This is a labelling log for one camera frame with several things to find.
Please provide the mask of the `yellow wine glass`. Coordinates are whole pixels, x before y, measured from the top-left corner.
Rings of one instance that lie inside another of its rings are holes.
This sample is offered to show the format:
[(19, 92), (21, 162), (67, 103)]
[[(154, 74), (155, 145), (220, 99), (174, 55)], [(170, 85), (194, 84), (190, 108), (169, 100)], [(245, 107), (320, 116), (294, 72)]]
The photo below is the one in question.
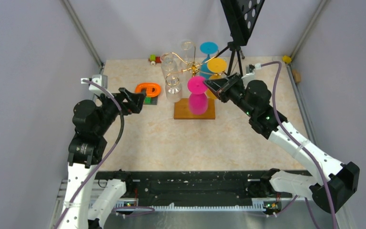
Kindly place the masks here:
[(213, 58), (207, 62), (207, 68), (212, 73), (209, 80), (221, 79), (225, 74), (227, 62), (222, 58)]

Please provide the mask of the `pink wine glass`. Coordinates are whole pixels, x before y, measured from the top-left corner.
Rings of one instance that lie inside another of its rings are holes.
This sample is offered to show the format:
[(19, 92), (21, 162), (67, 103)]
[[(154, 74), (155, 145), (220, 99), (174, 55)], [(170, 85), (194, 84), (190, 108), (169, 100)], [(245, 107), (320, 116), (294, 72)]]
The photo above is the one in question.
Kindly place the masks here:
[(197, 75), (187, 83), (187, 88), (191, 93), (188, 102), (189, 110), (194, 115), (202, 115), (208, 108), (208, 98), (205, 94), (207, 87), (204, 81), (205, 78)]

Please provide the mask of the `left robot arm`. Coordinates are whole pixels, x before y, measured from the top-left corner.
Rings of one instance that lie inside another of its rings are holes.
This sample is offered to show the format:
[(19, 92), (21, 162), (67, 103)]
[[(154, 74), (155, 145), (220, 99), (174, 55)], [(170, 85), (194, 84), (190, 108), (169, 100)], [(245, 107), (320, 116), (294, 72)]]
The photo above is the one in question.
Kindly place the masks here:
[(120, 117), (121, 128), (116, 139), (119, 142), (125, 116), (140, 113), (145, 98), (145, 93), (131, 93), (120, 88), (115, 94), (101, 93), (100, 106), (93, 100), (82, 100), (74, 106), (75, 135), (68, 147), (68, 181), (56, 229), (102, 229), (117, 201), (133, 193), (130, 175), (122, 172), (108, 179), (102, 193), (90, 205), (95, 176), (107, 158), (104, 134)]

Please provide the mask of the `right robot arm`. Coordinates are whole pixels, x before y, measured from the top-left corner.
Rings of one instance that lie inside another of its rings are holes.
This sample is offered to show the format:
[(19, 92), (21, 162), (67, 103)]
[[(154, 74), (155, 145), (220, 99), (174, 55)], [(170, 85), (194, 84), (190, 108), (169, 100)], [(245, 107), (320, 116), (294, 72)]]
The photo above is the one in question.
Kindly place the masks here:
[(205, 80), (206, 87), (226, 103), (232, 101), (249, 117), (251, 128), (270, 142), (280, 146), (303, 165), (309, 175), (299, 175), (280, 169), (270, 169), (262, 177), (260, 190), (272, 197), (277, 192), (291, 193), (312, 199), (327, 213), (339, 209), (357, 191), (360, 168), (331, 157), (304, 137), (280, 112), (270, 105), (272, 93), (260, 80), (247, 86), (241, 75)]

